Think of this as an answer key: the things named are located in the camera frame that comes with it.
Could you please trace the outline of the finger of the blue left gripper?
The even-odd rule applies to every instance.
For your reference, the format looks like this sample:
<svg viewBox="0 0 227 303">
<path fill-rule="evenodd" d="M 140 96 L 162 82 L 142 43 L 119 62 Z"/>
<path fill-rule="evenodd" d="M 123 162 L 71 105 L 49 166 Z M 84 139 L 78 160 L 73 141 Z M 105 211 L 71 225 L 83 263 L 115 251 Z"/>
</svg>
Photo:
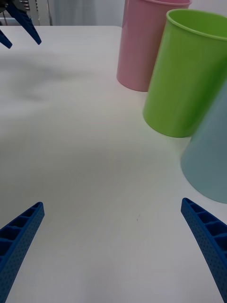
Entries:
<svg viewBox="0 0 227 303">
<path fill-rule="evenodd" d="M 0 30 L 0 43 L 3 44 L 8 49 L 12 47 L 12 43 L 8 40 L 8 38 L 3 34 L 1 30 Z"/>
<path fill-rule="evenodd" d="M 5 2 L 4 9 L 29 33 L 29 35 L 40 45 L 42 40 L 36 31 L 31 18 L 27 15 L 23 3 Z"/>
</svg>

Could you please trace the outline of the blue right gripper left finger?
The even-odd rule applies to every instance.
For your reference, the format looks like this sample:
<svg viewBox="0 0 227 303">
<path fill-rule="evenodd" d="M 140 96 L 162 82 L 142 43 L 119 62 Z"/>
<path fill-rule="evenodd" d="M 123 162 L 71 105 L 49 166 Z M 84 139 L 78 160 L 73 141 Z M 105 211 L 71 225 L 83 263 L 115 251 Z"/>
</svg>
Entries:
<svg viewBox="0 0 227 303">
<path fill-rule="evenodd" d="M 21 264 L 44 218 L 37 202 L 0 230 L 0 302 L 6 302 Z"/>
</svg>

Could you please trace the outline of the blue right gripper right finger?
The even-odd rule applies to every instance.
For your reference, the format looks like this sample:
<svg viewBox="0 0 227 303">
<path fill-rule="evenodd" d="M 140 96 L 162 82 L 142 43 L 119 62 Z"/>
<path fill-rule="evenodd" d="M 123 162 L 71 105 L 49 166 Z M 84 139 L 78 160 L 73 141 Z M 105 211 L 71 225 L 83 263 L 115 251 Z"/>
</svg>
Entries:
<svg viewBox="0 0 227 303">
<path fill-rule="evenodd" d="M 207 262 L 224 302 L 227 302 L 227 225 L 188 198 L 181 213 Z"/>
</svg>

